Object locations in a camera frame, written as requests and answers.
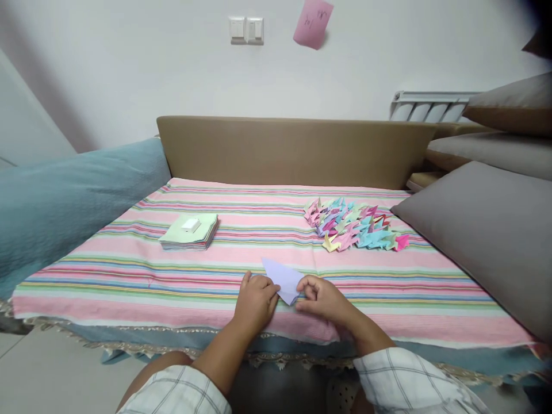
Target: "green paper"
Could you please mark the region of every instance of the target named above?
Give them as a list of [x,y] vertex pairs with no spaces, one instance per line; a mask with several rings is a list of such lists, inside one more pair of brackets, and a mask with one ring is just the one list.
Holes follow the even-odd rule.
[[[197,214],[195,216],[181,215],[177,220],[168,228],[167,232],[159,238],[160,242],[173,242],[173,243],[196,243],[201,242],[207,238],[211,229],[217,223],[217,214]],[[186,232],[182,228],[183,224],[188,219],[198,219],[200,226],[193,233]]]

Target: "white eraser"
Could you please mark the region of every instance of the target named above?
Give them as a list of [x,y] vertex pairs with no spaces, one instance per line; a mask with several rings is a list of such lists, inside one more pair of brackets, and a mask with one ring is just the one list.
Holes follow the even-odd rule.
[[200,226],[200,221],[197,218],[189,218],[186,220],[186,222],[182,225],[182,228],[186,232],[193,233],[197,230],[197,228]]

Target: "blue cushion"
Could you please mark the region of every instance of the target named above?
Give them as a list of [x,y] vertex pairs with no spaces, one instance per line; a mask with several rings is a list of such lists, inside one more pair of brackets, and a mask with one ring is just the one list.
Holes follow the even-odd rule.
[[0,171],[0,300],[170,178],[157,138]]

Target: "handwriting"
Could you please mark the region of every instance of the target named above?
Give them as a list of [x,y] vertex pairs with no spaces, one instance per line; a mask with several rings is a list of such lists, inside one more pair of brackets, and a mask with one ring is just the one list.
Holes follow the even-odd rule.
[[[316,17],[318,17],[318,19],[320,19],[320,21],[321,21],[322,19],[324,19],[327,16],[328,16],[328,13],[326,13],[323,10],[319,10]],[[309,15],[307,14],[306,19],[305,19],[305,23],[303,24],[303,26],[309,26],[309,29],[310,29],[312,27],[312,22],[313,21],[314,21],[314,19],[309,19]]]

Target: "light switch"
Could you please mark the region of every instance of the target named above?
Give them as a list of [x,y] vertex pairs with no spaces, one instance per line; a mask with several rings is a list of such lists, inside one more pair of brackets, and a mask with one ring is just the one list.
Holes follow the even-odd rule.
[[263,38],[263,22],[255,22],[255,38]]
[[265,22],[261,17],[247,18],[247,44],[263,45],[265,44]]
[[245,17],[230,17],[230,43],[245,44]]

